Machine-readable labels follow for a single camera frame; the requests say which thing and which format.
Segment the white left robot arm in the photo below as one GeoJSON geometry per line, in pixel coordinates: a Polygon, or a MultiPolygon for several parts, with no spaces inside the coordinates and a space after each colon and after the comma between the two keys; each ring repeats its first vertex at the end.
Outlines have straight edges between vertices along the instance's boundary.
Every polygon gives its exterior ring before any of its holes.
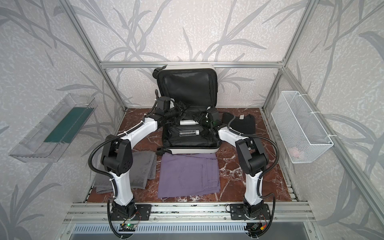
{"type": "Polygon", "coordinates": [[[91,151],[88,166],[93,172],[109,178],[113,186],[114,206],[129,208],[135,205],[129,178],[134,161],[134,146],[147,135],[179,117],[186,109],[187,106],[181,101],[160,97],[138,124],[121,134],[109,135],[91,151]]]}

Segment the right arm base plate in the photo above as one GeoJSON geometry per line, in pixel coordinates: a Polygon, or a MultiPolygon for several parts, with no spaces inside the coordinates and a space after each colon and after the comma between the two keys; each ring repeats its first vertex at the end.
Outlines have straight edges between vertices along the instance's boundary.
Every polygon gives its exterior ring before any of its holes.
{"type": "Polygon", "coordinates": [[[269,205],[262,202],[249,206],[246,204],[229,204],[227,210],[231,220],[270,220],[272,211],[269,205]]]}

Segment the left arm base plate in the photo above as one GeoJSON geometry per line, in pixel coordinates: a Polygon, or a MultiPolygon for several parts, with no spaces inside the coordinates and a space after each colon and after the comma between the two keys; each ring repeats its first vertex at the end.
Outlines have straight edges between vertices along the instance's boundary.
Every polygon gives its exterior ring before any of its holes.
{"type": "Polygon", "coordinates": [[[113,203],[110,217],[112,221],[148,221],[151,209],[151,204],[120,206],[113,203]]]}

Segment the clear white-capped bottle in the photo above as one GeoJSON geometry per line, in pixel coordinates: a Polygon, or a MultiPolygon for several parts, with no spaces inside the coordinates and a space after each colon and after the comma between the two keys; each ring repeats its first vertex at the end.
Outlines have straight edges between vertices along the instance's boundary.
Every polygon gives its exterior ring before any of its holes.
{"type": "Polygon", "coordinates": [[[182,130],[179,131],[180,137],[192,137],[192,136],[198,136],[200,134],[199,130],[182,130]]]}

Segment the black shirt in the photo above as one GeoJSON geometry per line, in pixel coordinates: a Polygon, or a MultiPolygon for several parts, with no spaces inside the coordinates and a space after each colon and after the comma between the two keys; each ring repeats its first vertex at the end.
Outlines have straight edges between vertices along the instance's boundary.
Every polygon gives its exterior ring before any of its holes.
{"type": "Polygon", "coordinates": [[[256,122],[253,115],[237,117],[230,113],[223,113],[222,122],[226,127],[219,130],[219,137],[233,146],[236,141],[246,139],[245,135],[256,134],[256,122]]]}

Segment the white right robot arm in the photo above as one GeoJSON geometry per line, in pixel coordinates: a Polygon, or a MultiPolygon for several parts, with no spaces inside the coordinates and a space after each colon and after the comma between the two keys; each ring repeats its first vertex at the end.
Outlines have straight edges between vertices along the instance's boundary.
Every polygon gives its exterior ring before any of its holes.
{"type": "Polygon", "coordinates": [[[220,140],[229,143],[237,150],[239,165],[246,174],[244,206],[252,210],[260,208],[264,199],[274,196],[273,193],[262,195],[262,181],[279,161],[280,152],[277,145],[268,138],[235,130],[231,127],[235,117],[223,125],[220,121],[220,112],[216,108],[209,108],[207,113],[208,123],[218,131],[220,140]],[[263,140],[269,142],[275,150],[276,158],[270,167],[268,167],[269,157],[265,152],[263,140]]]}

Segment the purple trousers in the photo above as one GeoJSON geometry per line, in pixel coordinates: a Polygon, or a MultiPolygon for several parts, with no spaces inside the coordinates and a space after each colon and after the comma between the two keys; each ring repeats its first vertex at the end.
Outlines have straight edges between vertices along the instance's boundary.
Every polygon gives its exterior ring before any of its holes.
{"type": "Polygon", "coordinates": [[[199,196],[220,191],[216,154],[171,155],[161,159],[158,198],[199,196]]]}

